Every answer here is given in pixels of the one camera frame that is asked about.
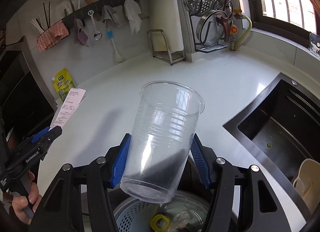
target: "kitchen counter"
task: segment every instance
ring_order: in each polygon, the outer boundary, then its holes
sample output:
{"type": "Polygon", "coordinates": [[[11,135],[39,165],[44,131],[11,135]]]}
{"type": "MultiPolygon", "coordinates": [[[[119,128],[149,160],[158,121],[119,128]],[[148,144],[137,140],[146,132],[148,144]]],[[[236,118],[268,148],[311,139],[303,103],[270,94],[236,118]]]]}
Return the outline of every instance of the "kitchen counter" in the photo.
{"type": "MultiPolygon", "coordinates": [[[[205,110],[199,116],[196,133],[204,146],[213,148],[218,157],[233,165],[260,166],[222,125],[246,107],[280,71],[318,96],[310,88],[317,87],[317,84],[301,72],[288,67],[280,69],[257,59],[247,49],[216,51],[194,63],[181,62],[172,67],[151,54],[145,54],[98,74],[78,86],[86,90],[87,98],[65,124],[62,136],[54,141],[45,160],[40,163],[40,193],[44,194],[63,164],[89,164],[104,156],[110,147],[119,145],[124,135],[132,132],[140,103],[140,88],[154,80],[179,82],[202,96],[205,110]]],[[[298,232],[305,224],[304,218],[268,171],[261,169],[283,206],[292,232],[298,232]]],[[[235,195],[239,195],[239,191],[237,187],[235,195]]],[[[238,206],[239,203],[235,202],[234,212],[238,206]]]]}

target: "metal bolt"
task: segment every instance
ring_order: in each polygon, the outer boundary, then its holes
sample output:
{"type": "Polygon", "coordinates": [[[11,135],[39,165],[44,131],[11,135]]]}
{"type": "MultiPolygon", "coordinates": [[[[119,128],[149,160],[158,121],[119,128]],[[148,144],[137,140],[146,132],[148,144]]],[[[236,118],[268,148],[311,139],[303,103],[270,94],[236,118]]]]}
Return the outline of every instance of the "metal bolt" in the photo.
{"type": "Polygon", "coordinates": [[[251,166],[251,169],[252,169],[253,171],[255,171],[255,172],[257,172],[257,171],[260,170],[257,165],[252,165],[252,166],[251,166]]]}
{"type": "Polygon", "coordinates": [[[217,162],[218,164],[225,164],[225,163],[226,163],[226,160],[223,159],[223,158],[217,158],[217,159],[216,159],[216,162],[217,162]]]}
{"type": "Polygon", "coordinates": [[[106,162],[105,157],[99,157],[99,158],[97,158],[97,163],[102,164],[102,163],[105,163],[105,162],[106,162]]]}
{"type": "Polygon", "coordinates": [[[69,163],[62,166],[63,170],[70,170],[70,168],[71,168],[71,165],[69,163]]]}

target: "pink cloth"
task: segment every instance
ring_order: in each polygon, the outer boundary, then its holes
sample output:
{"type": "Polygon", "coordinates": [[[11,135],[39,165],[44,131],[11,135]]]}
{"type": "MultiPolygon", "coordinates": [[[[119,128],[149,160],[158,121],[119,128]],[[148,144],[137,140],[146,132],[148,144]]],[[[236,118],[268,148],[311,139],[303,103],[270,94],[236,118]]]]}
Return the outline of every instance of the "pink cloth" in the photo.
{"type": "Polygon", "coordinates": [[[52,48],[59,40],[69,35],[69,31],[62,20],[48,28],[37,38],[37,47],[40,52],[52,48]]]}

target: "human hand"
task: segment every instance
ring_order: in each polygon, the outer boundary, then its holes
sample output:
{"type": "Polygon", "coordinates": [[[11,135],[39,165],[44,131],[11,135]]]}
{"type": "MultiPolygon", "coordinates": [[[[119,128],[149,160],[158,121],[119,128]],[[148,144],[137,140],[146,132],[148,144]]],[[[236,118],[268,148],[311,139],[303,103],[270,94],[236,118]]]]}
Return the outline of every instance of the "human hand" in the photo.
{"type": "MultiPolygon", "coordinates": [[[[42,199],[42,196],[39,194],[39,189],[37,184],[35,184],[34,182],[32,182],[35,179],[34,174],[29,171],[28,172],[29,175],[29,179],[31,182],[31,187],[30,187],[30,193],[29,193],[29,201],[31,204],[33,204],[33,208],[32,211],[36,212],[37,207],[39,206],[39,203],[42,199]]],[[[12,200],[12,207],[14,210],[14,213],[16,214],[16,216],[18,217],[18,219],[27,224],[30,225],[31,223],[31,218],[29,218],[27,216],[26,213],[24,213],[23,209],[28,207],[28,200],[25,196],[21,196],[21,197],[13,197],[12,200]]]]}

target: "black sink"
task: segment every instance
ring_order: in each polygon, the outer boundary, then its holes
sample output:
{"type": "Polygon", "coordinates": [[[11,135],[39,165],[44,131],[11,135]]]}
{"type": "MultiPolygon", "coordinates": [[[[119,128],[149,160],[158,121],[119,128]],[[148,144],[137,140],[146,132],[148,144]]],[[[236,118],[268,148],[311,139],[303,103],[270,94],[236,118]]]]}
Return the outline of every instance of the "black sink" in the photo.
{"type": "Polygon", "coordinates": [[[289,194],[306,220],[310,211],[291,184],[306,158],[320,162],[320,101],[280,73],[224,125],[289,194]]]}

